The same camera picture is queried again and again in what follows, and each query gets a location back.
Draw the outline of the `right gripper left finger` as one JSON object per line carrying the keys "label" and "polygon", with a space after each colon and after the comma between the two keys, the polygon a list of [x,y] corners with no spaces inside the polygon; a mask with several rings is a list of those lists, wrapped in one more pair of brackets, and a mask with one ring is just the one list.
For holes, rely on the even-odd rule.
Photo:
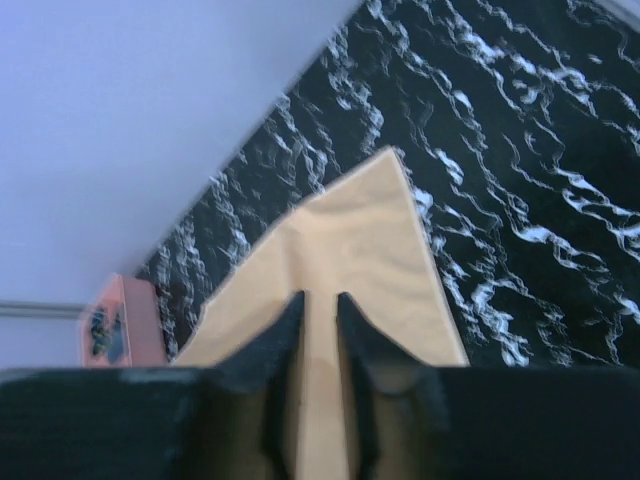
{"label": "right gripper left finger", "polygon": [[285,426],[290,370],[305,293],[287,300],[274,322],[214,368],[215,475],[286,475]]}

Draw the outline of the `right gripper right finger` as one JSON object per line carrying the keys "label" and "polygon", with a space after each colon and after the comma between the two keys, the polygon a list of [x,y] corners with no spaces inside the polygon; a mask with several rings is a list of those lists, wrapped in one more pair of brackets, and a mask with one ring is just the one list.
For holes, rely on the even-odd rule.
{"label": "right gripper right finger", "polygon": [[358,478],[448,478],[450,419],[438,371],[341,293],[337,326],[354,418]]}

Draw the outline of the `peach cloth napkin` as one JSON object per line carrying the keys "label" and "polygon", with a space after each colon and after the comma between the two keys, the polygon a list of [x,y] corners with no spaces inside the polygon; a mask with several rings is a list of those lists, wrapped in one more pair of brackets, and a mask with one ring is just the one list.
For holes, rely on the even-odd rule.
{"label": "peach cloth napkin", "polygon": [[418,359],[463,366],[452,319],[403,165],[386,147],[273,225],[202,306],[178,366],[209,366],[266,328],[295,291],[305,303],[293,472],[349,479],[336,298],[349,293]]}

